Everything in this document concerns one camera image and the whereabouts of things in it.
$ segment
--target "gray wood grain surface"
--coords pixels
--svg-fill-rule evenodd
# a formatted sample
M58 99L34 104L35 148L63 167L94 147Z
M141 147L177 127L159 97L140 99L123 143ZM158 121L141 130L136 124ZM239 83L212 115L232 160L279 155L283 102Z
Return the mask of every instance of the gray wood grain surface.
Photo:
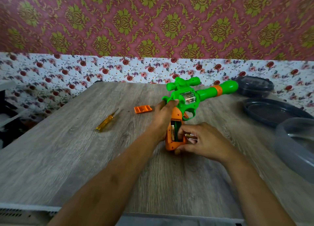
M155 105L169 95L165 85L98 82L0 151L0 207L58 209L120 154L150 124ZM273 129L248 118L237 94L200 103L206 121L244 153L290 216L314 223L314 185L272 152ZM94 131L119 107L103 133ZM217 162L194 154L175 156L164 143L137 181L125 212L243 219L234 187Z

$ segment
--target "floral wallpaper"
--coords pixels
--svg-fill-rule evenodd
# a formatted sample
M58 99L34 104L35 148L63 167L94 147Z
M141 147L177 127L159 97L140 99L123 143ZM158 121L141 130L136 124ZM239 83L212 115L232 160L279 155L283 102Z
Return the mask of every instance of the floral wallpaper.
M313 60L314 0L0 0L0 51Z
M17 84L6 91L7 101L26 109L24 118L36 121L49 116L95 81L166 84L176 77L197 76L201 85L210 86L245 75L271 80L277 96L314 114L314 61L0 53L0 79Z

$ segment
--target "green toy gun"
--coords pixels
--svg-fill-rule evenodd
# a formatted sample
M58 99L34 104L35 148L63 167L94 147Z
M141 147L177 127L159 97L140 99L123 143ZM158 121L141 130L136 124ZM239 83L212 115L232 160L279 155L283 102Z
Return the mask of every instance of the green toy gun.
M189 80L184 80L182 78L176 77L174 83L167 84L167 90L171 91L170 97L164 96L162 99L166 103L170 100L179 99L177 108L182 112L182 119L187 121L195 116L195 110L201 101L207 98L217 97L222 94L234 93L238 89L238 83L236 81L225 81L220 85L214 85L210 88L195 91L190 86L197 86L201 83L198 77L192 77ZM184 112L191 112L193 117L186 118Z

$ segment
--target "toy gun barrel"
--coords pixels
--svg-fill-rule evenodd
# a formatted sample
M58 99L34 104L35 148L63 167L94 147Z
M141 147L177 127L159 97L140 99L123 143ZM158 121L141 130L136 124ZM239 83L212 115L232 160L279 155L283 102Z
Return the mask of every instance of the toy gun barrel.
M220 85L215 85L204 90L197 90L196 92L200 96L200 101L204 101L207 98L217 97L222 94L234 93L238 89L238 83L236 81L225 81Z
M192 77L189 80L180 80L178 81L181 85L185 84L188 86L197 86L201 83L200 79L198 77ZM171 90L175 90L175 88L177 87L175 83L171 82L167 84L167 90L171 91Z

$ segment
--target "orange battery cover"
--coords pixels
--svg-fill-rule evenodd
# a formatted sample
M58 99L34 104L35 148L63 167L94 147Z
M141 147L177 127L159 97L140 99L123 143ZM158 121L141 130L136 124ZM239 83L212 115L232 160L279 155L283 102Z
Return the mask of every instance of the orange battery cover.
M184 117L187 119L189 118L186 113L184 113ZM171 120L181 121L181 124L184 124L182 121L182 112L177 107L174 107L174 109L172 110ZM179 147L182 144L187 144L187 138L185 136L183 136L182 142L172 141L171 122L170 122L168 129L167 129L167 133L166 133L165 143L166 143L166 149L168 151L171 151L171 150L175 150L177 147Z
M144 113L152 111L153 109L149 105L141 105L141 106L135 106L134 111L136 114Z

